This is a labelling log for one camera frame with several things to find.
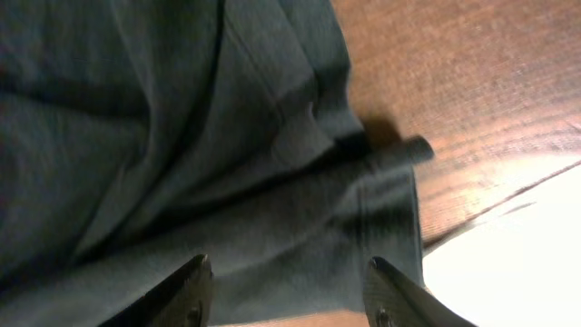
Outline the dark green Nike t-shirt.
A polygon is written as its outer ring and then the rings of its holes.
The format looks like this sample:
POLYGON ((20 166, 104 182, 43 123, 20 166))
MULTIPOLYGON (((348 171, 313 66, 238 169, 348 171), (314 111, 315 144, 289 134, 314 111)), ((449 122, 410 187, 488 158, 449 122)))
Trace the dark green Nike t-shirt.
POLYGON ((98 326, 196 256, 213 324, 422 282, 413 164, 350 109, 328 1, 3 0, 1 323, 98 326))

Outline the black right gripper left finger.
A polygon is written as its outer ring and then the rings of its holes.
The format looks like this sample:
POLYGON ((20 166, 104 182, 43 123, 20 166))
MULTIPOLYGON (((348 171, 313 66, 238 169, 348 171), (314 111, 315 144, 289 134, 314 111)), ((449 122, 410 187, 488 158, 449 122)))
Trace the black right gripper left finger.
POLYGON ((102 327, 205 327, 212 303, 213 273, 197 255, 102 327))

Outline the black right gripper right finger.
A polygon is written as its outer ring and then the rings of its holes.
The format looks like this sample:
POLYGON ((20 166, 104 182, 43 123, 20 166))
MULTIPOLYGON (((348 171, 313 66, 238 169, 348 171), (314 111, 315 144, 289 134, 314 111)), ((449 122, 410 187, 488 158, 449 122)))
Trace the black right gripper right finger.
POLYGON ((363 302, 371 327, 475 327, 378 256, 368 263, 363 302))

